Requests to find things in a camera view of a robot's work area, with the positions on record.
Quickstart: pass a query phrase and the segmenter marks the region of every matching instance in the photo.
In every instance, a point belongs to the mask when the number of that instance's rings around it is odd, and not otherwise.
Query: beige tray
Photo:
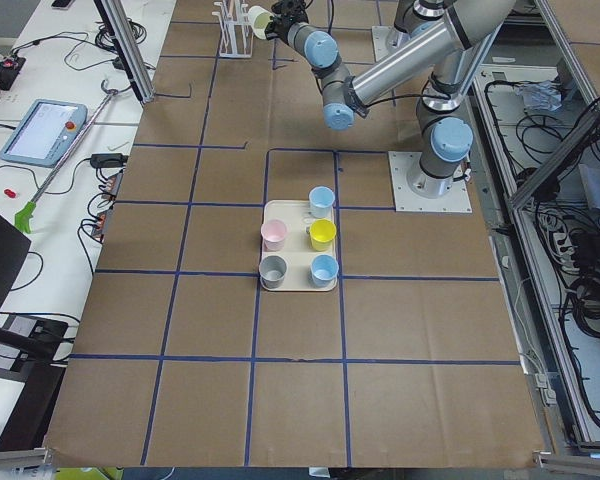
[[[327,217],[334,221],[333,209]],[[287,225],[287,240],[284,248],[277,252],[270,252],[262,245],[262,258],[269,255],[279,255],[287,262],[287,275],[282,285],[272,292],[328,292],[333,290],[338,283],[337,278],[326,287],[316,287],[311,281],[311,262],[318,255],[331,255],[336,257],[336,240],[331,243],[331,248],[326,252],[316,252],[311,248],[311,240],[307,228],[317,219],[309,213],[309,202],[301,200],[272,200],[264,207],[264,221],[278,219]]]

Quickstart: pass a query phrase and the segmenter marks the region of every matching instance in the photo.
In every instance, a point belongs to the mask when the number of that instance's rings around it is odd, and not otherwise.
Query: pale yellow cup
[[[331,242],[336,238],[337,228],[335,223],[326,218],[316,220],[309,227],[311,246],[318,252],[329,250]]]

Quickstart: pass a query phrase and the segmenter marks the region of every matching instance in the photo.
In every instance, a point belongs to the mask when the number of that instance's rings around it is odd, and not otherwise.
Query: gray cup
[[[278,255],[269,255],[260,262],[260,283],[262,286],[273,290],[284,282],[287,274],[287,262]]]

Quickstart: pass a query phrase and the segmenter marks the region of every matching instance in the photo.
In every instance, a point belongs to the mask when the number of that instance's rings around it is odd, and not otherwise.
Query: light blue tablet device
[[[0,158],[53,167],[75,140],[86,119],[84,105],[36,100],[0,150]]]

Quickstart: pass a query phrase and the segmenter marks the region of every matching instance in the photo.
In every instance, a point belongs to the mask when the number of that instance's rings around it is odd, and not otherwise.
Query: blue cup
[[[311,216],[327,218],[331,214],[331,207],[336,200],[336,195],[329,187],[315,187],[309,192],[309,208]]]
[[[311,280],[318,287],[327,287],[338,276],[338,262],[331,255],[318,255],[311,262]]]

